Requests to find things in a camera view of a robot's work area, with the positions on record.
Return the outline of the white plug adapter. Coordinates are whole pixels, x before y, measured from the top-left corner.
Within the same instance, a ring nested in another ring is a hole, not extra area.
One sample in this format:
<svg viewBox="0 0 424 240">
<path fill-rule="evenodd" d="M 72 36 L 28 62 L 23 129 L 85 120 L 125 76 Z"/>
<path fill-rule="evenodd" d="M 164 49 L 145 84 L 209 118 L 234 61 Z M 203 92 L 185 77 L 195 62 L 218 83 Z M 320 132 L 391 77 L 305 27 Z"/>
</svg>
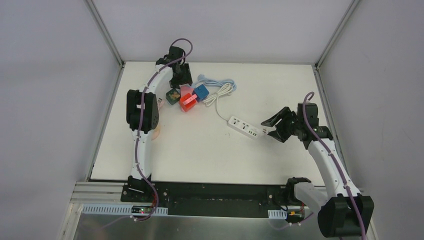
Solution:
<svg viewBox="0 0 424 240">
<path fill-rule="evenodd" d="M 268 133 L 269 133 L 269 131 L 268 131 L 267 129 L 265 129 L 265 128 L 263 128 L 263 129 L 261 130 L 261 135 L 262 135 L 262 136 L 266 136 Z"/>
</svg>

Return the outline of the pink triangular power strip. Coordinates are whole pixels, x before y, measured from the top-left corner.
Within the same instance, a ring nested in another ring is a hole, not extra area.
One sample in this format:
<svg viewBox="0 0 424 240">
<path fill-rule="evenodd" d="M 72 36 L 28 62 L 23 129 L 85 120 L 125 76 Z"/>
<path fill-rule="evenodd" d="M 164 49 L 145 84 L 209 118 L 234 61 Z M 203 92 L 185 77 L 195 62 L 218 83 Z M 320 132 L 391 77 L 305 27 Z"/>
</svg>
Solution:
<svg viewBox="0 0 424 240">
<path fill-rule="evenodd" d="M 192 94 L 194 91 L 194 88 L 190 85 L 182 85 L 180 86 L 180 96 L 181 98 L 184 97 L 186 94 Z"/>
</svg>

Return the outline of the white power strip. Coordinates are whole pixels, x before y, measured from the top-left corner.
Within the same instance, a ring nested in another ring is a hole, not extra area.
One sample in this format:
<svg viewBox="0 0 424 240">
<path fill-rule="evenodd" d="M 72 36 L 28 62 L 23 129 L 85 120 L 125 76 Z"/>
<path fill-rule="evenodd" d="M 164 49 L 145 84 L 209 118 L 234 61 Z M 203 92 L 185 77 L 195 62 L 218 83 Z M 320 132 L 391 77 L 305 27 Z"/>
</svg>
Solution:
<svg viewBox="0 0 424 240">
<path fill-rule="evenodd" d="M 236 117 L 231 116 L 227 121 L 227 126 L 236 132 L 252 139 L 256 140 L 263 135 L 263 130 Z"/>
</svg>

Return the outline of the blue cube socket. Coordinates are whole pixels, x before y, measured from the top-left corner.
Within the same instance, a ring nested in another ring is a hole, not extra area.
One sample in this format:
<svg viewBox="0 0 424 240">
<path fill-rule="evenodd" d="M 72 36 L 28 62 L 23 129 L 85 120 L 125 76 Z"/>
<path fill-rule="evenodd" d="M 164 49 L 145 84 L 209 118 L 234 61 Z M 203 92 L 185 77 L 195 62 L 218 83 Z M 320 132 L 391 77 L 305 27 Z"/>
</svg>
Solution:
<svg viewBox="0 0 424 240">
<path fill-rule="evenodd" d="M 210 92 L 204 84 L 200 84 L 199 86 L 194 88 L 192 94 L 196 95 L 195 99 L 196 99 L 197 102 L 202 102 L 205 98 L 208 97 Z"/>
</svg>

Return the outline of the red cube socket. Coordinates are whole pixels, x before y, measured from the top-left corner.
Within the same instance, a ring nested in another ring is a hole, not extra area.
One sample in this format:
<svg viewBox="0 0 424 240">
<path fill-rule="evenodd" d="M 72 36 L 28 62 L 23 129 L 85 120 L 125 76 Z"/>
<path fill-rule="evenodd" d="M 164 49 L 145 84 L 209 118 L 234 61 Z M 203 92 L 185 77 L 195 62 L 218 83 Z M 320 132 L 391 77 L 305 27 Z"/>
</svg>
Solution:
<svg viewBox="0 0 424 240">
<path fill-rule="evenodd" d="M 197 95 L 192 93 L 187 93 L 179 99 L 179 105 L 183 112 L 188 112 L 191 110 L 197 103 Z"/>
</svg>

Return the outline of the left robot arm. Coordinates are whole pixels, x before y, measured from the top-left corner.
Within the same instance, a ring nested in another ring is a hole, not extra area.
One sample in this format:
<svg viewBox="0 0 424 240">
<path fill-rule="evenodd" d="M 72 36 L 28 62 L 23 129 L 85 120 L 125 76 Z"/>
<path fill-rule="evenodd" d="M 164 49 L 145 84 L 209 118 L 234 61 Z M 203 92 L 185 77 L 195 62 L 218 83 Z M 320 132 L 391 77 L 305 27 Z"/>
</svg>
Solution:
<svg viewBox="0 0 424 240">
<path fill-rule="evenodd" d="M 134 143 L 134 158 L 127 185 L 140 202 L 152 198 L 153 189 L 149 177 L 152 174 L 151 148 L 154 130 L 160 120 L 158 95 L 172 87 L 192 84 L 186 52 L 171 46 L 168 54 L 158 59 L 150 79 L 138 89 L 126 94 L 126 122 Z"/>
</svg>

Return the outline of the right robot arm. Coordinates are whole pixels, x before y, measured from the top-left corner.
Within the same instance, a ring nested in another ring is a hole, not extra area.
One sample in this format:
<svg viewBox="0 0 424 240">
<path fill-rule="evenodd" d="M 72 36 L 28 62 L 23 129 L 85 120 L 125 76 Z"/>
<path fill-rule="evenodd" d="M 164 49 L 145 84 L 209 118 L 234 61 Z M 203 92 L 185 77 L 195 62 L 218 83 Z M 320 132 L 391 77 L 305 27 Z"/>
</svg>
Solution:
<svg viewBox="0 0 424 240">
<path fill-rule="evenodd" d="M 297 111 L 286 106 L 261 123 L 264 127 L 274 127 L 268 136 L 281 143 L 291 136 L 302 142 L 315 161 L 326 189 L 323 194 L 308 178 L 292 177 L 276 201 L 290 205 L 303 203 L 309 207 L 326 238 L 361 237 L 364 240 L 374 201 L 352 182 L 338 156 L 331 131 L 319 125 L 318 110 L 315 103 L 299 103 Z"/>
</svg>

